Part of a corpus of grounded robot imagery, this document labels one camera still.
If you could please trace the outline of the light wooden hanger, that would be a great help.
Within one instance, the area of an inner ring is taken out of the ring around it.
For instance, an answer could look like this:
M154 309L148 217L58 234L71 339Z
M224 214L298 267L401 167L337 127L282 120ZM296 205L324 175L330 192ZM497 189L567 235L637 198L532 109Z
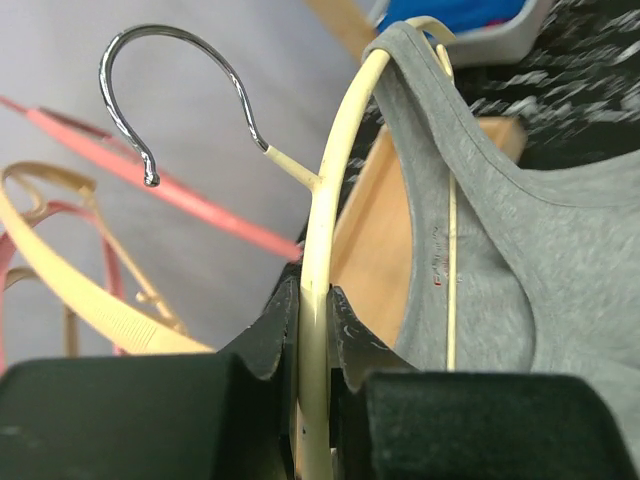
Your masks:
M1 363L80 353L75 314L27 267L11 268L1 284Z

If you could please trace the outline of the pink hanger with striped top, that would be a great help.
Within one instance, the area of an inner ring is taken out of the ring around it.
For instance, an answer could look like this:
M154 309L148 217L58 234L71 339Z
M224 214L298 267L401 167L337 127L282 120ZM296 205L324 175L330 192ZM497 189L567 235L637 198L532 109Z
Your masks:
M79 206L73 206L62 201L50 201L45 204L44 212L37 216L34 224L56 214L71 214L83 218L94 227L98 227L98 219L94 213ZM123 300L125 298L124 284L122 282L120 267L116 251L111 241L106 236L101 237L104 266L105 289L114 297ZM4 292L15 283L22 280L39 280L39 275L30 267L20 266L9 268L11 260L17 249L7 232L1 235L1 307L4 307ZM68 358L79 355L79 337L77 332L77 318L75 312L66 304L63 305L64 348Z

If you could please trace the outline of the cream hanger with grey top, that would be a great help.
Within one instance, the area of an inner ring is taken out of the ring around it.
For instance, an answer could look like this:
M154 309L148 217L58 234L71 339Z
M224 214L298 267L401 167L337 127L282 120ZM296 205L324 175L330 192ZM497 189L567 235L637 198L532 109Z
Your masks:
M305 479L333 476L329 446L329 357L326 300L338 199L346 164L364 109L390 55L381 48L370 51L350 84L336 114L318 173L312 173L268 144L258 130L251 104L239 76L226 59L202 38L172 26L143 24L128 28L108 44L99 66L103 100L118 130L140 155L144 183L156 187L160 177L151 150L127 122L116 101L112 67L120 50L146 36L167 36L184 41L211 58L234 85L249 133L267 158L307 187L312 194L301 270L297 398L301 411L300 458L297 464Z

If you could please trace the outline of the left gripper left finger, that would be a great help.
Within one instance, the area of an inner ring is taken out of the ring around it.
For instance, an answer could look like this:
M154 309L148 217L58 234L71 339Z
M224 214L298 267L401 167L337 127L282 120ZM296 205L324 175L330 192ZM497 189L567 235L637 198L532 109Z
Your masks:
M291 479L298 284L215 354L33 360L1 381L5 479Z

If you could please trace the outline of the grey tank top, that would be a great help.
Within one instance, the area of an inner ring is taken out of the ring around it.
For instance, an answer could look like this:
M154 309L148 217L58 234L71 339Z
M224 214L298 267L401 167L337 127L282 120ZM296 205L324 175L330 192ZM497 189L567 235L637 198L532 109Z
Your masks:
M391 59L374 92L406 185L412 266L396 352L446 361L457 281L460 370L586 380L639 451L639 156L519 168L485 135L423 35L404 22L372 44Z

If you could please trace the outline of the wooden hanger with blue top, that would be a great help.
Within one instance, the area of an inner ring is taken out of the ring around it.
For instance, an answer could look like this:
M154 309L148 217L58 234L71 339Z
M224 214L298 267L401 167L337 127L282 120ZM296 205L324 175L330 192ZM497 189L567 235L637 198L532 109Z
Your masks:
M1 195L1 222L17 249L9 268L27 266L40 280L115 350L134 355L209 353L211 347L192 339L185 324L111 233L99 211L93 179L41 162L17 162L1 172L29 195L32 207L21 212L8 194ZM34 221L50 201L62 201L94 213L95 227L111 241L118 257L125 298L112 296L58 255L35 232Z

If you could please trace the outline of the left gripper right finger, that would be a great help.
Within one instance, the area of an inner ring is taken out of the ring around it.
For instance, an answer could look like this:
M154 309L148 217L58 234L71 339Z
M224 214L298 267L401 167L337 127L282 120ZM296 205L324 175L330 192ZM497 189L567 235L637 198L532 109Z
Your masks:
M327 300L331 436L340 479L621 479L625 445L600 396L564 375L420 372Z

